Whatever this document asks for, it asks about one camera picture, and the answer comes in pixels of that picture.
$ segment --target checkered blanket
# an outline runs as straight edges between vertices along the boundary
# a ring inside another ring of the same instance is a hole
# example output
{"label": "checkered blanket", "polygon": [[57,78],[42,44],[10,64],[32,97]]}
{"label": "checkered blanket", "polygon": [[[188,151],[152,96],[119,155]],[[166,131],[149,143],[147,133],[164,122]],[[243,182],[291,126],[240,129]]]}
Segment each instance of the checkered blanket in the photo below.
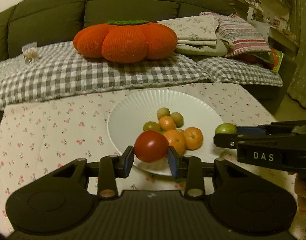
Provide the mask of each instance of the checkered blanket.
{"label": "checkered blanket", "polygon": [[192,59],[175,53],[158,61],[118,64],[86,60],[69,41],[41,47],[39,55],[41,58],[30,65],[23,63],[22,55],[0,63],[1,110],[21,102],[210,79]]}
{"label": "checkered blanket", "polygon": [[211,76],[211,82],[230,82],[240,85],[282,87],[283,80],[260,64],[223,57],[194,56],[193,59]]}

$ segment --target pile of fruit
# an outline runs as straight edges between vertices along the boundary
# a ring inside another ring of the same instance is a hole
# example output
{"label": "pile of fruit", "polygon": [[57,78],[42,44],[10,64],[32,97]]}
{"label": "pile of fruit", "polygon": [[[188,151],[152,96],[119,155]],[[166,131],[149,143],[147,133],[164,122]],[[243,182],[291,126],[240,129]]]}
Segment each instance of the pile of fruit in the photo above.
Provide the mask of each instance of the pile of fruit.
{"label": "pile of fruit", "polygon": [[139,135],[134,144],[136,157],[147,163],[162,159],[173,146],[179,155],[184,155],[186,150],[196,150],[203,144],[203,134],[196,127],[186,130],[180,129],[184,124],[183,116],[170,113],[163,107],[157,111],[157,122],[147,122],[143,126],[143,133]]}

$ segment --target pumpkin cushion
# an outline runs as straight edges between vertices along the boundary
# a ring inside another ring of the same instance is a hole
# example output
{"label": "pumpkin cushion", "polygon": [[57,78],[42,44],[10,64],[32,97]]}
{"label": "pumpkin cushion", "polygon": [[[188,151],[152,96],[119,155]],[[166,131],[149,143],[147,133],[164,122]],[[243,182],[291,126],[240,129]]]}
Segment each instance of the pumpkin cushion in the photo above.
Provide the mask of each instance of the pumpkin cushion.
{"label": "pumpkin cushion", "polygon": [[143,20],[93,25],[81,30],[73,40],[83,56],[119,63],[165,58],[173,53],[176,44],[172,29]]}

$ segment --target paper plate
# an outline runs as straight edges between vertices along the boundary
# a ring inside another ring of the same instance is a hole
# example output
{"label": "paper plate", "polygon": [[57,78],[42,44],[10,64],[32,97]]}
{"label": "paper plate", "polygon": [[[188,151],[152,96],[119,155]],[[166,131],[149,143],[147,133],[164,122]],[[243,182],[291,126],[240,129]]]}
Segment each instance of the paper plate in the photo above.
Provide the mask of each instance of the paper plate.
{"label": "paper plate", "polygon": [[[158,122],[156,112],[167,107],[171,113],[183,115],[184,125],[181,129],[197,127],[203,133],[203,145],[186,155],[201,158],[203,162],[212,163],[222,151],[213,143],[214,131],[222,123],[221,117],[205,102],[191,95],[173,90],[145,90],[133,93],[120,101],[112,110],[108,119],[108,133],[119,154],[129,145],[134,145],[137,137],[143,132],[146,122]],[[155,163],[144,163],[134,159],[134,165],[153,174],[171,176],[167,159]]]}

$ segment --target cherry patterned tablecloth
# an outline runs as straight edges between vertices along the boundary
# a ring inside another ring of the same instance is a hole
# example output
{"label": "cherry patterned tablecloth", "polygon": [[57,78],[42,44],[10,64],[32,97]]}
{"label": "cherry patterned tablecloth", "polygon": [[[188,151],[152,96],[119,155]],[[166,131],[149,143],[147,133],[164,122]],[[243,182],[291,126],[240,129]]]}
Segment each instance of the cherry patterned tablecloth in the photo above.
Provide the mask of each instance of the cherry patterned tablecloth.
{"label": "cherry patterned tablecloth", "polygon": [[[240,126],[256,126],[275,121],[274,117],[244,88],[230,83],[196,83],[163,89],[197,97],[222,118]],[[113,107],[138,90],[121,90],[23,103],[5,108],[0,125],[0,232],[9,235],[13,228],[5,213],[9,195],[20,187],[75,160],[85,157],[96,162],[117,154],[107,133],[107,119]],[[236,150],[225,150],[222,157],[236,163]],[[239,166],[285,188],[294,196],[294,176],[283,171],[238,163]],[[127,179],[117,179],[119,193],[133,190],[183,190],[184,179],[157,176],[133,167]],[[205,178],[206,193],[213,192]],[[90,179],[88,191],[97,192],[97,179]],[[296,218],[291,232],[304,239],[303,224]]]}

